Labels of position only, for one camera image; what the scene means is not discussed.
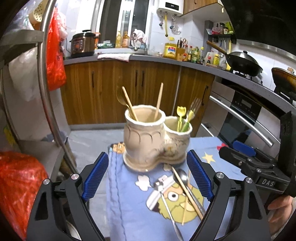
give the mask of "chopstick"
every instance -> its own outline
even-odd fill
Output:
[[[172,166],[172,170],[173,170],[174,174],[176,175],[179,183],[181,184],[183,191],[185,192],[186,196],[188,197],[189,201],[191,202],[191,205],[193,206],[193,208],[196,211],[197,215],[199,216],[200,220],[202,220],[203,215],[202,215],[201,211],[199,210],[198,206],[196,205],[195,201],[191,197],[190,193],[188,192],[187,188],[185,187],[184,183],[182,182],[181,178],[179,177],[178,173],[176,172],[176,170],[174,169],[173,166]]]
[[[156,104],[156,111],[155,111],[155,115],[154,115],[154,121],[156,121],[156,118],[158,116],[162,94],[163,94],[163,83],[161,83],[159,93],[158,93],[158,99],[157,99],[157,104]]]
[[[129,97],[128,97],[128,93],[126,92],[126,89],[125,89],[124,87],[122,87],[122,90],[123,90],[123,92],[124,92],[124,95],[125,95],[126,100],[127,100],[127,102],[128,102],[128,106],[130,107],[130,110],[131,110],[131,112],[132,112],[132,114],[133,114],[135,120],[136,120],[136,121],[139,121],[138,118],[137,118],[137,116],[136,116],[136,113],[133,111],[133,106],[132,106],[131,101],[130,101],[130,99],[129,99]]]
[[[190,176],[191,176],[191,171],[189,170],[189,172],[188,172],[188,183],[190,183]],[[184,222],[185,222],[185,216],[186,216],[186,211],[187,211],[187,204],[188,204],[188,197],[186,196],[186,198],[185,198],[185,205],[184,205],[184,211],[183,211],[183,218],[182,218],[182,226],[184,226]]]

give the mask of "cartoon hat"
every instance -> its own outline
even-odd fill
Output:
[[[163,191],[162,193],[165,193],[172,185],[174,185],[175,181],[173,178],[173,175],[167,176],[163,175],[158,179],[160,182],[163,182]],[[149,210],[153,210],[155,205],[157,204],[158,200],[161,198],[160,192],[154,190],[150,196],[147,199],[146,205],[149,208]]]

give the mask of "cartoon eye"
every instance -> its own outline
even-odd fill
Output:
[[[169,192],[168,199],[172,202],[176,202],[179,199],[179,195],[175,192]]]

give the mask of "oven door handle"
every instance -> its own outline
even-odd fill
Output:
[[[206,130],[207,133],[209,133],[212,137],[214,137],[212,132],[210,132],[210,130],[203,123],[201,123],[200,125]]]
[[[250,122],[248,122],[244,117],[242,117],[240,114],[235,112],[233,109],[229,108],[227,105],[222,103],[220,100],[216,99],[215,97],[210,95],[210,100],[215,102],[216,104],[220,105],[222,108],[227,110],[229,113],[231,113],[233,116],[238,118],[241,122],[243,122],[247,127],[249,127],[257,136],[259,136],[269,147],[272,147],[274,143],[267,138],[265,135],[263,135],[256,127],[254,127]]]

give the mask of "blue gripper pad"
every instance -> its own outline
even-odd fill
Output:
[[[100,154],[94,164],[88,165],[93,166],[93,168],[84,182],[83,193],[81,197],[85,202],[87,202],[90,198],[93,198],[96,194],[108,165],[109,158],[105,152]]]
[[[232,144],[233,149],[236,151],[239,151],[247,156],[256,156],[256,152],[254,148],[240,142],[240,141],[234,141]]]
[[[212,192],[212,181],[207,175],[206,171],[202,167],[204,165],[207,171],[210,172],[209,175],[215,175],[215,171],[208,163],[202,163],[194,150],[190,150],[187,153],[187,165],[192,173],[192,176],[200,190],[203,197],[206,197],[208,201],[212,201],[214,194]]]

